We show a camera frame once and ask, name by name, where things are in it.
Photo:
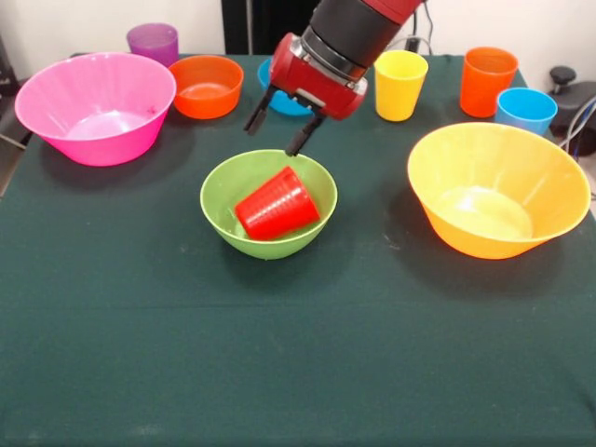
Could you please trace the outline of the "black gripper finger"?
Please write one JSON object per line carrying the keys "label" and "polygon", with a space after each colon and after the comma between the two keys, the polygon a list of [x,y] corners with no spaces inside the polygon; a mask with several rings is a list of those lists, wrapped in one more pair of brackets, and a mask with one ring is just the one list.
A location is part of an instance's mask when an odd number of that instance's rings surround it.
{"label": "black gripper finger", "polygon": [[244,126],[244,130],[249,135],[251,135],[251,136],[254,135],[259,130],[259,128],[261,127],[263,122],[265,121],[266,116],[267,116],[268,106],[269,106],[270,102],[272,101],[275,93],[276,93],[275,86],[269,86],[266,89],[266,91],[264,92],[263,97],[258,102],[255,110],[251,114],[251,117],[249,118],[246,125]]}
{"label": "black gripper finger", "polygon": [[322,115],[314,115],[313,118],[293,137],[285,149],[285,154],[287,156],[297,156],[312,134],[323,122],[324,117]]}

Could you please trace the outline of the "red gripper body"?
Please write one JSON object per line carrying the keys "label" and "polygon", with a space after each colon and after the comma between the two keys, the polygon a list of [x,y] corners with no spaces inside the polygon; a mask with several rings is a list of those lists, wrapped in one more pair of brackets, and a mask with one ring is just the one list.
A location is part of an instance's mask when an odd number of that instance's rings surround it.
{"label": "red gripper body", "polygon": [[348,81],[330,72],[305,52],[299,36],[287,33],[274,52],[270,83],[289,96],[297,96],[335,120],[352,115],[363,103],[368,81]]}

